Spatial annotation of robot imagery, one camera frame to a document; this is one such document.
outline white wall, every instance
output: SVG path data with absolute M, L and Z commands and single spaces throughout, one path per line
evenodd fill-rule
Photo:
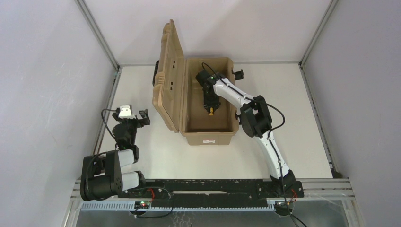
M 400 226 L 401 1 L 340 1 L 305 67 L 368 227 Z
M 0 220 L 60 226 L 113 69 L 72 0 L 0 2 Z
M 330 0 L 86 1 L 120 64 L 154 64 L 174 19 L 186 57 L 300 61 Z

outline white table surface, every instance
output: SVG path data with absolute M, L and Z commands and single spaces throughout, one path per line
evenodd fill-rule
M 274 131 L 278 147 L 296 178 L 332 178 L 306 88 L 297 64 L 235 64 L 244 79 L 236 85 L 248 94 L 262 95 L 280 109 L 286 124 Z M 189 146 L 180 133 L 170 131 L 152 105 L 154 66 L 122 69 L 112 109 L 131 104 L 134 112 L 148 109 L 150 125 L 138 129 L 139 161 L 123 172 L 140 170 L 147 179 L 239 179 L 269 178 L 265 158 L 254 138 L 241 126 L 228 146 Z M 270 109 L 273 126 L 281 116 Z M 110 117 L 112 129 L 116 121 Z M 115 142 L 105 132 L 101 152 L 113 150 Z

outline tan plastic toolbox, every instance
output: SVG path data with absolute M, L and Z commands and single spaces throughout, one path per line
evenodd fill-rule
M 203 91 L 195 76 L 210 65 L 234 84 L 229 58 L 184 58 L 174 21 L 163 28 L 160 60 L 153 88 L 153 106 L 170 130 L 180 132 L 189 145 L 228 145 L 239 128 L 236 108 L 220 98 L 213 116 L 203 108 Z

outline open toolbox lid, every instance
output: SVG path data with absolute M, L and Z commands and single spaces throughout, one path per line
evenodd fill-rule
M 167 127 L 179 131 L 185 58 L 174 21 L 163 28 L 160 60 L 153 88 L 153 106 Z

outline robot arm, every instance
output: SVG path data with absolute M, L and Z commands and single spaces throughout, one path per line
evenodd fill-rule
M 240 124 L 244 132 L 249 137 L 254 137 L 260 145 L 266 157 L 271 179 L 280 184 L 284 182 L 285 189 L 290 188 L 295 182 L 295 177 L 277 147 L 273 132 L 269 134 L 272 129 L 272 119 L 267 105 L 264 104 L 266 103 L 264 98 L 262 96 L 253 97 L 245 93 L 220 73 L 210 75 L 206 70 L 203 70 L 196 76 L 196 79 L 203 87 L 204 97 L 207 95 L 208 97 L 213 97 L 215 94 L 217 97 L 223 97 L 240 110 Z M 218 108 L 218 106 L 212 106 L 210 103 L 204 99 L 205 109 L 209 113 L 210 110 L 215 111 Z

